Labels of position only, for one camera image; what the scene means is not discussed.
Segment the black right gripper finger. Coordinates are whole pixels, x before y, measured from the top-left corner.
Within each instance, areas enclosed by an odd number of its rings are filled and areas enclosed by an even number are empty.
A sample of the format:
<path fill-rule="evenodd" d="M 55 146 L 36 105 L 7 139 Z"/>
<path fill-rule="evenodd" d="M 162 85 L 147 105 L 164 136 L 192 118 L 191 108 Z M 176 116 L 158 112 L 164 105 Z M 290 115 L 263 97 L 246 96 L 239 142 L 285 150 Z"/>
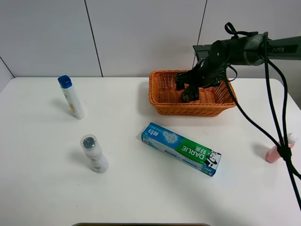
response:
<path fill-rule="evenodd" d="M 209 84 L 204 85 L 202 88 L 210 88 L 210 87 L 218 87 L 221 84 L 221 79 L 215 79 L 213 82 L 210 82 Z"/>

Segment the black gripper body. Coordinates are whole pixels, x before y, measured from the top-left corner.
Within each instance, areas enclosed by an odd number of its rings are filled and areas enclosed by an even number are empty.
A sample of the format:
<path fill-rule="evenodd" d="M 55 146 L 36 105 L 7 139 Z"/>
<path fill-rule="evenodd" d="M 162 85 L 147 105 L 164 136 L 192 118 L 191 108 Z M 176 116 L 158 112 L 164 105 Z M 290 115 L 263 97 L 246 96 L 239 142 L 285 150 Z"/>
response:
<path fill-rule="evenodd" d="M 209 55 L 197 62 L 190 72 L 190 85 L 202 87 L 215 79 L 223 72 L 223 64 L 226 61 L 228 40 L 217 40 L 211 44 Z"/>

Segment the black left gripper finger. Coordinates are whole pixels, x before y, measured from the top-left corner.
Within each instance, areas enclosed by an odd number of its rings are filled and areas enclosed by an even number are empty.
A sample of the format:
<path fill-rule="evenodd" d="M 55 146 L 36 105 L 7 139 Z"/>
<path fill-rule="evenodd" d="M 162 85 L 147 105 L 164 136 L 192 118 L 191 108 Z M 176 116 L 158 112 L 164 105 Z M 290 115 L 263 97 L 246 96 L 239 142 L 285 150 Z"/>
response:
<path fill-rule="evenodd" d="M 190 84 L 190 82 L 190 72 L 182 72 L 175 75 L 176 90 L 185 89 L 185 84 Z"/>

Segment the dark green Piper robot arm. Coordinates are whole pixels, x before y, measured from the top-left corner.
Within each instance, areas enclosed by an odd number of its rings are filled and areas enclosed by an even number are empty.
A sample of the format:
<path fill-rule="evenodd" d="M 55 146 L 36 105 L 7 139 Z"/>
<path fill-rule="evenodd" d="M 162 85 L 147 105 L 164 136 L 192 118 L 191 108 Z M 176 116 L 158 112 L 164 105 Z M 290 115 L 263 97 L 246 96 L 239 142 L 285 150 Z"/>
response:
<path fill-rule="evenodd" d="M 198 88 L 219 86 L 225 63 L 228 66 L 259 66 L 264 63 L 264 56 L 279 60 L 301 59 L 300 36 L 265 41 L 265 35 L 232 37 L 211 45 L 194 45 L 198 62 L 191 70 L 174 76 L 176 89 L 185 89 L 186 84 Z"/>

